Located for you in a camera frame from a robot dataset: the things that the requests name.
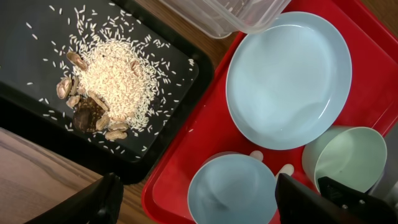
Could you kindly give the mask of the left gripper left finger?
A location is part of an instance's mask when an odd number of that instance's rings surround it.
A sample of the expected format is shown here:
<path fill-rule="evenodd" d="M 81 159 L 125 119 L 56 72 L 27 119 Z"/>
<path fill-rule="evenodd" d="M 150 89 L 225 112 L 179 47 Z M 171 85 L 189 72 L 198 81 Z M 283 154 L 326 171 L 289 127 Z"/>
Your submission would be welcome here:
<path fill-rule="evenodd" d="M 106 174 L 28 224 L 115 224 L 124 185 L 116 174 Z"/>

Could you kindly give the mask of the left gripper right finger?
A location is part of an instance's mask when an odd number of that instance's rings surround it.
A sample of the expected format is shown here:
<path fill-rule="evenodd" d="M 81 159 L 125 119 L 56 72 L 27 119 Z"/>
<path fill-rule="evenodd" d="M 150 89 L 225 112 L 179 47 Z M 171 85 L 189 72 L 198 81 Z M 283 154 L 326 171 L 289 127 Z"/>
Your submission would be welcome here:
<path fill-rule="evenodd" d="M 329 177 L 319 179 L 317 194 L 287 174 L 279 175 L 275 197 L 281 224 L 391 223 L 396 212 L 384 201 Z"/>

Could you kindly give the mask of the mint green bowl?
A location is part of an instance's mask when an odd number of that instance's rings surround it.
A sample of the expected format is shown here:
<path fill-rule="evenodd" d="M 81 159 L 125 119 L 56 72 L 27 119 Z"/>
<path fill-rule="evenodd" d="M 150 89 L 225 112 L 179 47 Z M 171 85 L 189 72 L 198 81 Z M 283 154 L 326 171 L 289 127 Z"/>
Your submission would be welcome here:
<path fill-rule="evenodd" d="M 329 177 L 365 193 L 380 178 L 387 161 L 383 136 L 368 127 L 333 126 L 308 143 L 302 167 L 317 190 L 318 181 Z"/>

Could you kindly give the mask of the rice and peanut scraps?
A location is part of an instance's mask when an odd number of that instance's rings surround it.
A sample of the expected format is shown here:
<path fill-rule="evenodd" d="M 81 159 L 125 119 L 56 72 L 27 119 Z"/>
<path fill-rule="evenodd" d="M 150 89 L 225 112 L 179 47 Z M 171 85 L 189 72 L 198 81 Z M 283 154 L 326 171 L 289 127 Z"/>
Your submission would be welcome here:
<path fill-rule="evenodd" d="M 68 131 L 141 159 L 198 76 L 187 57 L 110 1 L 31 1 L 22 90 Z"/>

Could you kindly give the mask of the small light blue bowl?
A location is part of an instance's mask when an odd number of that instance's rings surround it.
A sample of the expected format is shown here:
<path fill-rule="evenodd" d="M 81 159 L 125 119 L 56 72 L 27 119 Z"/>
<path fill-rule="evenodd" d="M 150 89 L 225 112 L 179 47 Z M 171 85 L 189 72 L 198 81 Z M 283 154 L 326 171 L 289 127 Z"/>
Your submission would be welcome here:
<path fill-rule="evenodd" d="M 269 223 L 277 210 L 276 180 L 261 161 L 244 154 L 217 155 L 193 176 L 187 194 L 197 224 Z"/>

